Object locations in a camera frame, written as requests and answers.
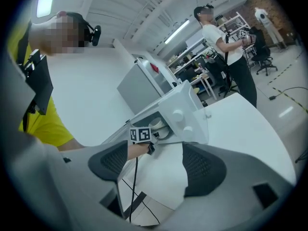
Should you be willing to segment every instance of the fluorescent light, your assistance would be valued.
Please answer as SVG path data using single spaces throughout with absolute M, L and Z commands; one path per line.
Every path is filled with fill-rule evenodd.
M 283 117 L 284 115 L 286 115 L 287 113 L 289 113 L 291 110 L 293 110 L 293 106 L 287 108 L 285 111 L 283 111 L 280 115 L 279 118 Z
M 51 12 L 52 0 L 38 0 L 37 18 L 49 15 Z
M 189 20 L 187 20 L 183 25 L 181 25 L 166 41 L 165 44 L 168 44 L 185 26 L 189 24 Z

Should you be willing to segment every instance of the red object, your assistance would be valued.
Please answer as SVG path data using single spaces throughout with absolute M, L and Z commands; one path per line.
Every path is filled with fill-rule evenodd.
M 151 64 L 152 69 L 159 74 L 158 67 L 156 67 L 154 64 Z

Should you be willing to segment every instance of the black textured grip pad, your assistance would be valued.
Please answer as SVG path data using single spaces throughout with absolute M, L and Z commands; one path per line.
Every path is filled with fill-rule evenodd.
M 127 153 L 127 141 L 122 141 L 93 155 L 88 161 L 88 166 L 99 178 L 117 182 L 117 178 L 127 161 Z
M 227 174 L 226 165 L 219 157 L 192 143 L 183 143 L 183 165 L 188 178 L 184 197 L 208 195 L 224 181 Z

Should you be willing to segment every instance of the tiled floor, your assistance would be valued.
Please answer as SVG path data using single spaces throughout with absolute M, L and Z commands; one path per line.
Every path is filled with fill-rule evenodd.
M 285 90 L 290 87 L 308 88 L 308 64 L 306 62 L 306 54 L 303 53 L 296 59 L 301 52 L 302 49 L 297 46 L 291 46 L 283 52 L 271 49 L 271 55 L 274 58 L 273 65 L 278 67 L 278 71 L 275 69 L 269 70 L 269 76 L 265 75 L 265 71 L 256 75 L 256 71 L 259 69 L 258 66 L 253 67 L 251 71 L 257 87 L 257 109 L 276 130 L 288 150 L 293 163 L 303 151 L 308 148 L 308 114 L 302 107 L 284 95 L 280 95 L 272 101 L 270 101 L 268 97 L 279 94 L 273 87 L 279 90 Z M 218 89 L 214 89 L 214 92 L 217 95 Z M 303 107 L 308 108 L 308 90 L 292 89 L 285 93 L 302 104 Z M 210 98 L 206 92 L 201 94 L 200 97 L 206 100 L 209 105 L 216 102 L 213 97 Z M 305 163 L 305 161 L 298 162 L 297 164 L 294 163 L 297 177 L 300 177 L 301 170 Z M 124 196 L 125 191 L 128 191 L 128 197 Z M 123 208 L 126 209 L 127 206 L 130 205 L 129 199 L 131 199 L 131 190 L 128 186 L 123 186 L 121 184 L 120 194 L 122 203 L 124 202 L 124 205 L 126 205 L 123 205 Z M 173 212 L 173 210 L 163 206 L 149 196 L 144 199 L 144 203 L 151 209 L 160 222 L 169 217 Z M 132 214 L 132 223 L 141 226 L 158 224 L 157 220 L 151 212 L 145 208 L 144 204 L 141 204 Z

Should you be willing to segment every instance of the desk leg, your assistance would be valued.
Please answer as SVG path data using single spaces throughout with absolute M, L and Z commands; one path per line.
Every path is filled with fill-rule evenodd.
M 216 97 L 215 93 L 213 92 L 213 89 L 212 89 L 210 83 L 207 81 L 207 79 L 204 79 L 204 80 L 205 80 L 207 86 L 209 87 L 211 93 L 213 94 L 214 99 L 217 100 L 217 97 Z
M 208 89 L 207 89 L 205 83 L 203 82 L 203 79 L 201 79 L 201 83 L 202 83 L 202 85 L 204 86 L 204 88 L 205 88 L 207 94 L 208 94 L 209 96 L 211 96 L 211 94 L 208 92 Z

